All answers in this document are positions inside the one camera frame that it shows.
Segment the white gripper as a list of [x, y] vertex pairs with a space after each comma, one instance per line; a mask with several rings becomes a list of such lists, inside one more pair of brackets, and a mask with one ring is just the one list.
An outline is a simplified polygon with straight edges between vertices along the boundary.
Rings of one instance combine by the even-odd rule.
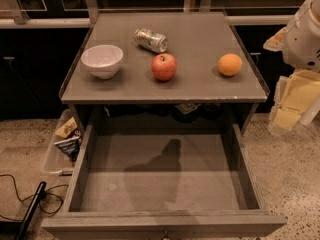
[[[263, 48], [282, 50], [284, 62], [295, 68], [319, 71], [320, 22], [312, 3], [304, 3], [286, 28], [267, 39]], [[271, 132], [289, 132], [297, 124], [308, 126], [319, 113], [320, 73], [310, 70], [297, 70], [279, 79], [269, 116]]]

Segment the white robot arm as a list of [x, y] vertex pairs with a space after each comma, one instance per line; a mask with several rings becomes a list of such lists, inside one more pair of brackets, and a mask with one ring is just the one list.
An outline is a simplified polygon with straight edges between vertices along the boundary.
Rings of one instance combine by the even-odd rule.
[[320, 107], [320, 0], [306, 0], [263, 48], [281, 51], [283, 61], [294, 68], [276, 84], [269, 131], [282, 135], [298, 123], [309, 125]]

